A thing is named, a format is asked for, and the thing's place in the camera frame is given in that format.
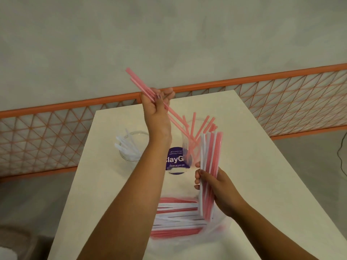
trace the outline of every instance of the concrete wall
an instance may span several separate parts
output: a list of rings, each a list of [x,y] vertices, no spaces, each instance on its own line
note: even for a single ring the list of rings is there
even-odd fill
[[[347,61],[347,0],[0,4],[0,111]]]

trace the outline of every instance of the sticker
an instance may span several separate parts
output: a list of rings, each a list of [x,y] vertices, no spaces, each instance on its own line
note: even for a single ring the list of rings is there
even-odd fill
[[[181,147],[170,148],[166,160],[166,170],[172,170],[169,173],[176,175],[184,173],[179,168],[190,168],[183,161],[183,149]]]

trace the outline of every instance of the table top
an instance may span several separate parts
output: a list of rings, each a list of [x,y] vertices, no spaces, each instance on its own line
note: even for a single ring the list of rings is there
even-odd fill
[[[189,119],[216,118],[223,131],[219,165],[245,200],[304,249],[323,259],[346,259],[347,241],[288,164],[234,91],[171,101]],[[94,227],[128,179],[131,169],[114,147],[117,135],[147,131],[142,105],[99,110],[95,114],[74,181],[60,219],[49,260],[76,259]],[[181,132],[172,126],[172,147]],[[194,171],[166,173],[162,195],[197,195]],[[227,235],[192,246],[168,259],[259,259],[241,228],[232,222]],[[144,259],[155,259],[145,254]]]

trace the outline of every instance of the cable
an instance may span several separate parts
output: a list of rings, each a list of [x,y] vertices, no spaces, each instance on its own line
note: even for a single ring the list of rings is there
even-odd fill
[[[342,149],[342,145],[344,144],[344,139],[345,139],[346,135],[347,135],[347,132],[345,133],[344,137],[343,137],[342,140],[341,140],[341,146],[340,146],[339,150],[337,151],[337,157],[339,157],[339,159],[340,159],[340,161],[341,161],[341,165],[340,165],[341,171],[342,171],[342,172],[344,173],[344,175],[346,175],[346,177],[347,177],[347,174],[346,174],[346,173],[343,171],[343,169],[342,169],[342,159],[341,159],[341,157],[340,157],[340,155],[339,155],[339,152],[340,152],[340,150]]]

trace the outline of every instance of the floor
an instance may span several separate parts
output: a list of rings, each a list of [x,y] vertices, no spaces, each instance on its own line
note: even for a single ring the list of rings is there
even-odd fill
[[[275,144],[307,188],[347,238],[347,177],[337,150],[346,131],[276,140]],[[347,138],[340,151],[347,172]],[[53,237],[75,173],[0,184],[0,224]]]

